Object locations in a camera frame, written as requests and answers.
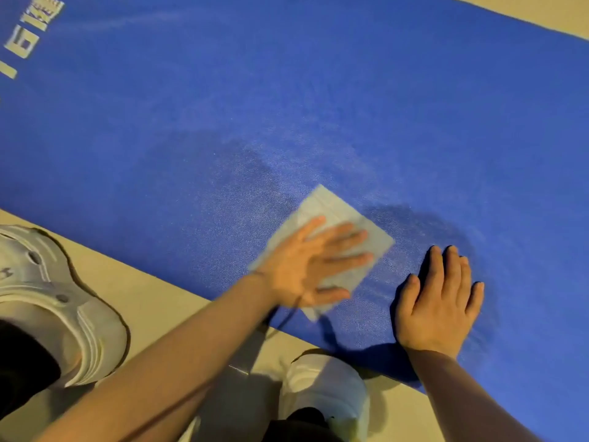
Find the floor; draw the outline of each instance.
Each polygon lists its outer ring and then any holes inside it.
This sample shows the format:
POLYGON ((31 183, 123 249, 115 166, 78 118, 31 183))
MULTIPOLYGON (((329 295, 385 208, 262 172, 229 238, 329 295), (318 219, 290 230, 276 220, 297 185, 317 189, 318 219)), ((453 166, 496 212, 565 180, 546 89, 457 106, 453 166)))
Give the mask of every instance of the floor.
MULTIPOLYGON (((541 26, 589 38, 589 0, 465 0, 541 26)), ((0 223, 32 225, 0 210, 0 223)), ((131 329, 129 357, 206 305, 207 300, 91 249, 55 236, 68 252, 80 278, 113 306, 131 329), (137 303, 142 304, 138 313, 137 303)), ((194 440, 259 440, 276 411, 280 379, 288 364, 313 346, 261 329, 232 360, 199 415, 194 440)), ((383 376, 367 375, 371 394, 371 441, 440 441, 441 433, 427 398, 383 376)), ((0 438, 25 442, 88 388, 44 391, 0 422, 0 438)))

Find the blue yoga mat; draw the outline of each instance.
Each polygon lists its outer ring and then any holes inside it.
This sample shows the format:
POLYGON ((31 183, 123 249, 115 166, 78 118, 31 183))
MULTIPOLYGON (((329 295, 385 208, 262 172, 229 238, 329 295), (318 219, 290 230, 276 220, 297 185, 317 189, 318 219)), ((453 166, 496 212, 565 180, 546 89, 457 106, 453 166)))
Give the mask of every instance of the blue yoga mat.
POLYGON ((587 439, 589 43, 454 0, 61 1, 0 0, 1 208, 213 299, 321 183, 397 244, 273 325, 411 382, 389 306, 457 245, 487 284, 460 362, 587 439))

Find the shoe hole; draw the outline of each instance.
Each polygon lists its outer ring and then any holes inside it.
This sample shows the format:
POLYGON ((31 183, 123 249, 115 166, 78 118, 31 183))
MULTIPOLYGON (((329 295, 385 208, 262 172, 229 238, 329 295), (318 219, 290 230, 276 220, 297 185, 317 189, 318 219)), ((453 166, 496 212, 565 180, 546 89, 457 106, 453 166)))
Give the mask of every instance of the shoe hole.
POLYGON ((43 262, 40 255, 34 251, 29 251, 26 255, 29 256, 29 260, 36 265, 40 265, 43 262))

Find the pant leg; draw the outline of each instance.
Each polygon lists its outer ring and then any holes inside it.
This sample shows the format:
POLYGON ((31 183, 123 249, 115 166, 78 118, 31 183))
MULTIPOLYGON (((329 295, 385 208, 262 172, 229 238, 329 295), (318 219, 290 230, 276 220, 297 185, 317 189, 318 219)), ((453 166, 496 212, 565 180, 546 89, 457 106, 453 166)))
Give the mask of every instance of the pant leg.
POLYGON ((60 367, 32 336, 0 320, 0 419, 61 377, 60 367))
POLYGON ((273 420, 262 442, 342 442, 315 408, 298 409, 287 420, 273 420))

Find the finger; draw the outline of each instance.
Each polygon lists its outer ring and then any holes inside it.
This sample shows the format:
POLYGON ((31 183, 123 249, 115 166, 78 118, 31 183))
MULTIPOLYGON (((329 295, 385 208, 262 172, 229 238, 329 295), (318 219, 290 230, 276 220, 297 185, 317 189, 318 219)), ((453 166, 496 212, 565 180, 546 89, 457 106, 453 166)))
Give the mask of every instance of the finger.
POLYGON ((450 245, 444 253, 444 287, 442 297, 455 300, 460 288, 462 271, 460 269, 460 257, 458 248, 450 245))
POLYGON ((429 249, 429 271, 423 286, 423 298, 440 297, 444 285, 444 261, 442 252, 436 245, 429 249))
POLYGON ((306 224, 304 224, 301 228, 299 228, 292 237, 296 240, 304 240, 309 237, 314 230, 319 228, 323 223, 325 223, 325 216, 320 215, 318 217, 313 217, 309 220, 306 224))
POLYGON ((341 287, 318 289, 303 297, 304 306, 333 304, 344 299, 350 299, 350 291, 341 287))
POLYGON ((477 282, 472 286, 471 298, 467 305, 467 316, 473 322, 481 311, 482 302, 485 298, 485 284, 477 282))
POLYGON ((373 259, 374 255, 372 253, 362 253, 348 258, 327 259, 321 264, 320 274, 323 277, 333 276, 334 274, 366 265, 372 262, 373 259))
POLYGON ((397 305, 398 316, 409 316, 413 313, 413 308, 415 307, 417 297, 419 296, 420 286, 421 283, 419 282, 419 278, 414 274, 410 274, 407 278, 407 282, 405 282, 405 286, 401 290, 401 298, 397 305))
POLYGON ((342 237, 346 234, 351 233, 353 230, 354 230, 353 223, 342 223, 342 224, 327 228, 327 230, 322 231, 321 233, 319 233, 318 235, 313 237, 311 240, 313 242, 320 244, 320 245, 324 245, 325 243, 329 242, 330 240, 333 240, 335 238, 342 237))
POLYGON ((456 305, 460 310, 466 310, 468 300, 471 296, 472 273, 471 266, 468 263, 466 256, 460 257, 460 273, 462 279, 460 280, 460 287, 458 288, 458 295, 456 296, 456 305))
POLYGON ((368 232, 365 230, 358 231, 349 237, 343 237, 340 239, 332 240, 325 246, 325 255, 334 256, 345 250, 354 248, 356 245, 360 245, 368 237, 368 232))

